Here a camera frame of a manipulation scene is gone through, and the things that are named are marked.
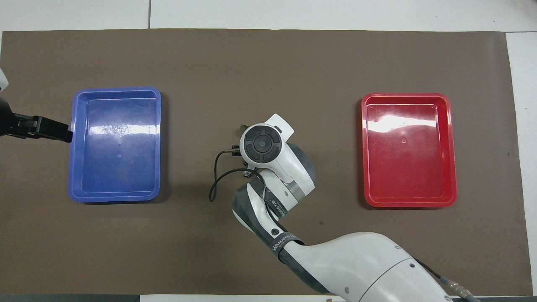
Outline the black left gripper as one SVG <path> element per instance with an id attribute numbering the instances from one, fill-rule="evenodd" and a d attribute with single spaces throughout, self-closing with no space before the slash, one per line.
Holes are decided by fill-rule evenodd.
<path id="1" fill-rule="evenodd" d="M 73 132 L 67 124 L 56 122 L 40 115 L 18 115 L 13 113 L 8 102 L 0 98 L 0 136 L 23 139 L 50 139 L 71 143 Z"/>

